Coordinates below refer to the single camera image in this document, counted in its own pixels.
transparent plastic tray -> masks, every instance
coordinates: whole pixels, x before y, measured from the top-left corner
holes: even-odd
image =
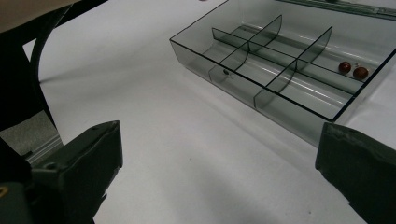
[[[180,63],[314,146],[395,64],[396,21],[229,0],[171,38]],[[347,74],[339,64],[349,62]],[[353,76],[364,67],[369,76]]]

table surface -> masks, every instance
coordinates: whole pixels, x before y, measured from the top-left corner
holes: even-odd
[[[177,61],[169,38],[221,2],[113,0],[49,37],[40,79],[64,143],[120,120],[96,223],[364,223],[316,148]],[[393,68],[346,126],[396,148],[395,84]]]

black cable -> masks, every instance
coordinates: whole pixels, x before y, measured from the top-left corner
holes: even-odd
[[[40,57],[41,57],[41,53],[43,52],[44,45],[46,44],[47,39],[50,36],[50,33],[58,25],[58,23],[61,21],[61,19],[64,17],[64,15],[72,6],[73,5],[67,7],[61,7],[51,13],[48,21],[44,24],[44,27],[42,28],[41,32],[38,34],[37,39],[35,40],[35,45],[33,46],[32,56],[30,60],[30,70],[31,70],[30,78],[31,78],[33,90],[35,92],[38,102],[41,104],[47,116],[49,117],[50,121],[55,127],[56,125],[50,113],[50,108],[47,104],[44,93],[40,87],[40,80],[38,77]]]

